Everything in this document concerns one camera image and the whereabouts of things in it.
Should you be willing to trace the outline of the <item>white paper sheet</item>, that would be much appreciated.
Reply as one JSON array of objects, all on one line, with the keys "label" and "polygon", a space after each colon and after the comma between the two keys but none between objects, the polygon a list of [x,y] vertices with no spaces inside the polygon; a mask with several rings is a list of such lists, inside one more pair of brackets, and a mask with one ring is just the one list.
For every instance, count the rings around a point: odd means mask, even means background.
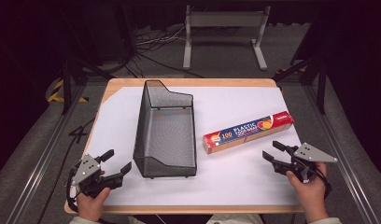
[{"label": "white paper sheet", "polygon": [[[134,139],[142,88],[121,88],[100,106],[88,152],[99,156],[114,149],[114,156],[102,165],[115,174],[133,157]],[[286,110],[278,88],[184,87],[193,97],[197,174],[194,177],[144,178],[134,168],[123,185],[110,193],[108,205],[294,205],[297,200],[283,175],[275,173],[262,154],[269,152],[286,161],[289,155],[273,148],[273,141],[298,145],[293,128],[208,155],[203,137],[224,128]]]}]

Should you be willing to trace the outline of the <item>person's left hand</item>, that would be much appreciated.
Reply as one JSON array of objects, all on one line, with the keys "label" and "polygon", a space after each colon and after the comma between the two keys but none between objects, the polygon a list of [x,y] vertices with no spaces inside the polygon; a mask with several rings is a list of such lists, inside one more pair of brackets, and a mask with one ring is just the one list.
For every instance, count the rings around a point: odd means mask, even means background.
[{"label": "person's left hand", "polygon": [[103,189],[95,198],[79,193],[77,196],[78,215],[85,219],[99,222],[103,212],[103,204],[107,199],[111,189]]}]

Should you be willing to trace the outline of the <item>aluminium floor rail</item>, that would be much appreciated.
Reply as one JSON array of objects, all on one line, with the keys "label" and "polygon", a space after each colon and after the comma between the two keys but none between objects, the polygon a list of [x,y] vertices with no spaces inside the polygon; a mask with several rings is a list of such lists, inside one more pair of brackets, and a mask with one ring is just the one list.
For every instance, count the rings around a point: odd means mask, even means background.
[{"label": "aluminium floor rail", "polygon": [[352,195],[353,200],[355,201],[356,206],[358,207],[362,219],[365,224],[380,224],[360,182],[357,177],[354,169],[351,167],[346,155],[336,138],[333,128],[329,123],[329,120],[326,115],[323,115],[320,112],[317,103],[317,96],[314,93],[313,89],[309,86],[303,88],[309,102],[311,103],[314,111],[317,113],[318,120],[324,130],[324,133],[327,135],[330,145],[332,147],[332,154],[338,159],[337,165],[341,171],[341,174],[346,182],[346,185]]},{"label": "aluminium floor rail", "polygon": [[101,89],[81,86],[76,95],[87,101],[74,103],[65,115],[62,103],[49,103],[8,162],[9,208],[2,224],[68,224],[73,218],[64,211],[65,183],[86,139],[77,143],[71,132],[94,118]]}]

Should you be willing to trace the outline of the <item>grey metal stand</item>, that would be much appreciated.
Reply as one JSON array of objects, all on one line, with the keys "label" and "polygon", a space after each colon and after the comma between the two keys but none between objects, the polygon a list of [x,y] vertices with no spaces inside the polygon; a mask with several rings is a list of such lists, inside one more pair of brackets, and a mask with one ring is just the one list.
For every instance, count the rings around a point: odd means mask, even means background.
[{"label": "grey metal stand", "polygon": [[257,11],[192,11],[186,8],[185,19],[185,49],[183,68],[191,68],[191,28],[192,27],[256,27],[257,36],[250,41],[259,67],[262,71],[267,69],[267,63],[261,51],[261,40],[268,22],[271,7]]}]

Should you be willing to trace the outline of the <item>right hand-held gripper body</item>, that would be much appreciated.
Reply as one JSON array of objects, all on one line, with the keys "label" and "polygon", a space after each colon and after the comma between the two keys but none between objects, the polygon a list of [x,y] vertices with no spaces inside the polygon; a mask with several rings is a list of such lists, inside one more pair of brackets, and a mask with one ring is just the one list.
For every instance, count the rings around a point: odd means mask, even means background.
[{"label": "right hand-held gripper body", "polygon": [[286,147],[285,152],[290,155],[290,163],[275,160],[272,163],[274,170],[282,175],[287,171],[292,171],[303,183],[307,183],[313,175],[318,173],[317,162],[338,162],[334,156],[307,143],[303,143],[299,147]]}]

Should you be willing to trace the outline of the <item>red blue plastic wrap box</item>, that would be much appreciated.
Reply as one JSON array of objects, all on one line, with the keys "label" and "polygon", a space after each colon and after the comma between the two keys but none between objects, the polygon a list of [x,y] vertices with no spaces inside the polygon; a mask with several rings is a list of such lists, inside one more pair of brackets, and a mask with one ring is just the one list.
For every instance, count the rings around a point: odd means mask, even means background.
[{"label": "red blue plastic wrap box", "polygon": [[293,123],[294,119],[289,112],[282,111],[220,131],[208,133],[203,136],[205,152],[207,154],[216,153],[273,133],[279,133],[289,129]]}]

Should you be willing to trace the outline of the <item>yellow black hazard tape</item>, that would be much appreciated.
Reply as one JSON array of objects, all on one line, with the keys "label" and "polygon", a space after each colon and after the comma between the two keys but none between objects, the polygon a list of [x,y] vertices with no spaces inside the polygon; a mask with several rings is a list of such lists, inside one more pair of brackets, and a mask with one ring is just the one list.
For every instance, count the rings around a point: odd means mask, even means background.
[{"label": "yellow black hazard tape", "polygon": [[64,97],[59,95],[60,89],[64,86],[64,80],[59,78],[57,82],[54,84],[53,89],[51,91],[50,96],[47,98],[49,102],[58,102],[63,103]]}]

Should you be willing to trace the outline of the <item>black wire mesh basket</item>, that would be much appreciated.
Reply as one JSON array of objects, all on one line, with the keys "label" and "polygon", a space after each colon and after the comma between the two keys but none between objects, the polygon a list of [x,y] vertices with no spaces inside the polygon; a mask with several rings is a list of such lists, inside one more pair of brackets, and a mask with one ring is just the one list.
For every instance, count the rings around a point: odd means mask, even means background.
[{"label": "black wire mesh basket", "polygon": [[196,175],[192,95],[169,91],[160,80],[145,82],[133,159],[144,178]]}]

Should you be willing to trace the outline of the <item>person's right hand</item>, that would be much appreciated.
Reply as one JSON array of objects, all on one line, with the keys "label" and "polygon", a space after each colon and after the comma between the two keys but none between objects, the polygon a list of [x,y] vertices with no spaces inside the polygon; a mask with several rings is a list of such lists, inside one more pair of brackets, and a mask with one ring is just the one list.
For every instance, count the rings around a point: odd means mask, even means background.
[{"label": "person's right hand", "polygon": [[325,208],[324,181],[317,175],[313,175],[308,183],[301,182],[292,171],[286,172],[290,184],[294,187],[305,214],[308,224],[328,218],[328,212]]}]

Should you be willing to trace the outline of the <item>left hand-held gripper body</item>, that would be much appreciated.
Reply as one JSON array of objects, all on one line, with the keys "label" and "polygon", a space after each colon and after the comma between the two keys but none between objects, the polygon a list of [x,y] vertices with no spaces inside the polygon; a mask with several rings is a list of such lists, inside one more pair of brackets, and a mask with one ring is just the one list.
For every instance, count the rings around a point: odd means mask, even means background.
[{"label": "left hand-held gripper body", "polygon": [[123,175],[119,172],[114,175],[102,176],[101,163],[86,153],[76,165],[76,172],[70,178],[70,185],[86,196],[95,198],[103,189],[116,189],[122,186]]}]

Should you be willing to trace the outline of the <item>black tripod stand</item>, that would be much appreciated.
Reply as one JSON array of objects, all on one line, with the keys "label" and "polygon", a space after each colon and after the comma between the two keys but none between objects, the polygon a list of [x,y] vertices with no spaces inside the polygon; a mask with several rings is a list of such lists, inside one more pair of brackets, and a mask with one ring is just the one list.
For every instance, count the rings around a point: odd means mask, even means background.
[{"label": "black tripod stand", "polygon": [[87,76],[82,71],[83,67],[88,68],[98,76],[107,80],[112,79],[113,76],[101,68],[98,68],[88,60],[82,59],[80,56],[76,56],[71,49],[62,48],[59,52],[63,59],[63,114],[65,115],[75,101],[74,95],[72,94],[71,80],[74,79],[77,86],[83,86],[87,82]]},{"label": "black tripod stand", "polygon": [[303,86],[310,86],[317,79],[317,108],[321,114],[325,114],[325,88],[326,88],[326,64],[321,55],[302,60],[288,69],[278,70],[274,75],[275,82],[304,68],[299,81]]}]

